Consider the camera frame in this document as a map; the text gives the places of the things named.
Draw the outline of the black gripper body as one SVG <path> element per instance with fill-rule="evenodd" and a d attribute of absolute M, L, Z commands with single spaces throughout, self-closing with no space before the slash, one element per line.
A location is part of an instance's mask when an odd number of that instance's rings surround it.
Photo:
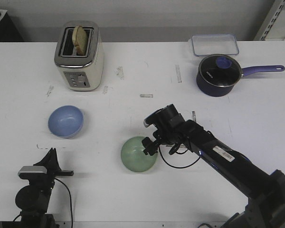
<path fill-rule="evenodd" d="M 71 177 L 74 175 L 73 170 L 62 170 L 58 164 L 51 166 L 36 163 L 33 166 L 38 168 L 38 172 L 33 176 L 33 180 L 38 182 L 53 181 L 55 177 Z"/>
<path fill-rule="evenodd" d="M 181 128 L 184 123 L 178 125 L 162 125 L 153 124 L 156 127 L 156 131 L 153 133 L 155 145 L 167 145 L 167 144 L 182 144 L 185 141 L 185 137 Z"/>

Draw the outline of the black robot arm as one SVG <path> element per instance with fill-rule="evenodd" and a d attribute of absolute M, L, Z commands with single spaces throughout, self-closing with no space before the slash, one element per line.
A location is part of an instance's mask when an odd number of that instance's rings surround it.
<path fill-rule="evenodd" d="M 245 211 L 232 216 L 224 228 L 279 228 L 285 223 L 285 175 L 280 170 L 265 173 L 195 121 L 185 121 L 173 104 L 145 118 L 145 127 L 152 124 L 157 128 L 155 141 L 142 141 L 146 155 L 168 144 L 174 154 L 183 144 L 247 196 Z"/>
<path fill-rule="evenodd" d="M 48 214 L 48 206 L 57 177 L 71 177 L 73 170 L 62 170 L 57 159 L 56 148 L 51 148 L 45 157 L 31 165 L 23 166 L 18 171 L 28 185 L 21 188 L 15 197 L 16 206 L 21 209 L 17 217 L 20 222 L 12 221 L 13 227 L 19 228 L 58 228 L 53 214 Z"/>

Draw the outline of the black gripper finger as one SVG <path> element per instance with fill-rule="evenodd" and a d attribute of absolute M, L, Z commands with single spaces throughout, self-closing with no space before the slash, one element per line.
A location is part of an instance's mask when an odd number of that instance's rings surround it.
<path fill-rule="evenodd" d="M 143 152 L 145 155 L 153 156 L 155 153 L 158 152 L 159 144 L 156 142 L 143 143 L 143 146 L 144 146 Z"/>
<path fill-rule="evenodd" d="M 60 169 L 58 158 L 57 158 L 57 150 L 53 148 L 53 167 L 55 169 Z"/>
<path fill-rule="evenodd" d="M 54 148 L 51 148 L 47 154 L 41 159 L 41 161 L 39 162 L 39 165 L 48 165 L 51 161 L 52 155 L 54 152 Z"/>
<path fill-rule="evenodd" d="M 153 142 L 149 137 L 145 137 L 142 140 L 142 144 L 145 148 L 156 147 L 156 141 Z"/>

